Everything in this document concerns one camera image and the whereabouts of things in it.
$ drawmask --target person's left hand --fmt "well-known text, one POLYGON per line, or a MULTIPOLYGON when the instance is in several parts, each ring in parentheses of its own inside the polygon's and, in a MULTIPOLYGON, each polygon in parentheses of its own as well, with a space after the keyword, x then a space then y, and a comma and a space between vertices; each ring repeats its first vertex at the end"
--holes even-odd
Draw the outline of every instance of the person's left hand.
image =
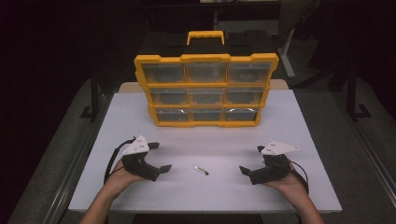
POLYGON ((108 177, 104 189, 115 198, 126 189, 128 186, 136 181, 144 180, 145 178, 133 175, 123 168, 122 159, 119 160, 114 167, 111 175, 108 177))

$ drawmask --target yellow carrying handle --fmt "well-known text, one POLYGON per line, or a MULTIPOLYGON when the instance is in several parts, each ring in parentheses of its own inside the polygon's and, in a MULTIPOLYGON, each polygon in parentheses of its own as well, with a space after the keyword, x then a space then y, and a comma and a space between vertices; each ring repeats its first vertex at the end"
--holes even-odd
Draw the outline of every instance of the yellow carrying handle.
POLYGON ((215 38, 220 37, 221 43, 224 45, 224 33, 222 31, 190 31, 187 38, 187 45, 190 44, 192 38, 215 38))

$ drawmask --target white table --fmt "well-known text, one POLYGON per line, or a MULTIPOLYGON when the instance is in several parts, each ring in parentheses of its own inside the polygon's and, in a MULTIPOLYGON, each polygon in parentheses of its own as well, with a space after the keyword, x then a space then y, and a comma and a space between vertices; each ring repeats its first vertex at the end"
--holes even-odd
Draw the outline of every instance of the white table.
POLYGON ((246 128, 157 127, 147 112, 144 93, 116 93, 78 182, 70 210, 88 209, 103 185, 114 148, 140 134, 149 142, 160 143, 158 149, 148 153, 146 162, 156 167, 172 164, 172 169, 160 175, 156 182, 147 180, 133 184, 112 204, 111 210, 233 214, 294 211, 275 190, 251 185, 249 178, 239 170, 239 165, 251 170, 262 168, 263 158, 257 146, 265 146, 270 140, 300 147, 301 150, 287 156, 307 171, 310 196, 319 212, 342 209, 293 92, 270 91, 262 110, 261 125, 246 128), (210 174, 198 173, 194 165, 205 168, 210 174))

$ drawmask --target small white object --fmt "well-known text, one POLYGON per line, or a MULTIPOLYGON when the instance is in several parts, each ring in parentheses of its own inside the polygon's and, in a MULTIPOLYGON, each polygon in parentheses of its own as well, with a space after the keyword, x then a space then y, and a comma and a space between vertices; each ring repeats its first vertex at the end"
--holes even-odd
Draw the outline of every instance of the small white object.
POLYGON ((141 152, 149 151, 149 144, 146 141, 145 136, 138 136, 131 145, 129 145, 125 150, 123 150, 122 155, 131 155, 141 152))
POLYGON ((203 175, 209 175, 209 172, 202 167, 194 166, 194 169, 203 175))
POLYGON ((262 150, 262 155, 277 156, 295 150, 299 150, 299 147, 271 140, 270 143, 268 143, 268 145, 262 150))

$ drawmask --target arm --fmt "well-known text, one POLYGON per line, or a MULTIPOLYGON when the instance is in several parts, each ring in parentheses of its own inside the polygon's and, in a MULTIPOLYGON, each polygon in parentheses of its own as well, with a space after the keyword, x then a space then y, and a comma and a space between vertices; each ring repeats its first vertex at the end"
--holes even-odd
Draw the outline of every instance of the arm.
POLYGON ((87 213, 80 221, 81 224, 105 223, 108 210, 110 209, 113 201, 119 197, 119 195, 128 188, 128 186, 136 181, 144 179, 140 176, 130 174, 122 167, 122 161, 118 161, 114 167, 113 174, 96 194, 96 197, 93 199, 87 213))
POLYGON ((264 184, 278 190, 285 199, 293 205, 304 224, 324 224, 318 209, 305 191, 304 186, 292 173, 280 180, 264 184))

